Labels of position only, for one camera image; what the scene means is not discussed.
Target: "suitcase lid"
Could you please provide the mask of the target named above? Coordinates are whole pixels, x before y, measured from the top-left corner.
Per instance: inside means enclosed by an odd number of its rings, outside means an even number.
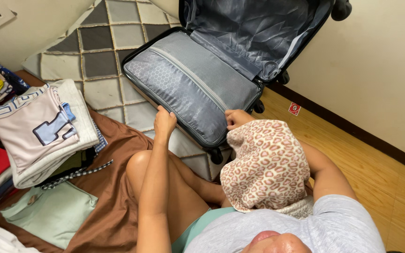
[[[334,0],[180,0],[190,37],[246,78],[275,82],[323,25]]]

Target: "mint green shorts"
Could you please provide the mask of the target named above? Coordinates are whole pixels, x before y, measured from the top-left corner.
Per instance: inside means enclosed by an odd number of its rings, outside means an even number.
[[[172,253],[182,253],[187,248],[188,244],[199,235],[204,228],[218,217],[229,212],[236,212],[232,207],[219,208],[212,210],[209,208],[205,214],[193,221],[190,226],[179,236],[179,238],[172,244]]]

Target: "checkered fabric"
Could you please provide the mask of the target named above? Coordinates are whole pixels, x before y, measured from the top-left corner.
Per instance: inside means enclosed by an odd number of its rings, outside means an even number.
[[[107,145],[107,141],[104,138],[104,136],[101,134],[101,132],[99,131],[98,126],[96,125],[94,120],[91,119],[91,121],[93,122],[93,125],[96,128],[96,133],[98,134],[98,139],[99,139],[99,143],[96,145],[93,145],[93,147],[94,147],[94,150],[96,151],[96,153],[99,153]]]
[[[157,110],[132,88],[120,62],[174,26],[180,26],[179,20],[148,0],[97,0],[63,36],[29,57],[23,67],[48,83],[73,79],[98,113],[154,138]],[[207,180],[213,180],[224,165],[213,164],[207,153],[178,129],[169,149]],[[231,150],[222,153],[226,160]]]
[[[87,169],[87,167],[81,168],[81,169],[77,170],[76,172],[71,173],[70,175],[63,176],[57,180],[54,180],[50,183],[42,185],[41,189],[42,190],[54,189],[57,185],[67,181],[68,179],[72,179],[72,178],[82,176],[82,175],[92,174],[93,172],[97,172],[97,171],[104,169],[105,167],[111,165],[112,163],[113,163],[113,159],[110,160],[108,163],[103,164],[103,165],[99,166],[98,168],[95,168],[95,169],[89,170],[89,171],[83,171],[83,170]]]

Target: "knee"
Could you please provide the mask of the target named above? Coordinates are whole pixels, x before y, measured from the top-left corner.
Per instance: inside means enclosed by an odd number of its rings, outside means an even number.
[[[135,153],[126,165],[126,175],[129,181],[144,175],[144,171],[149,163],[152,150],[143,150]]]

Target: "red card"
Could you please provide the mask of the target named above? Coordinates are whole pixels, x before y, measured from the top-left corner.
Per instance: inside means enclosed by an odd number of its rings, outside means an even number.
[[[294,102],[292,102],[292,104],[290,105],[290,108],[289,108],[289,112],[295,114],[295,116],[298,116],[300,109],[301,109],[300,105],[297,105]]]

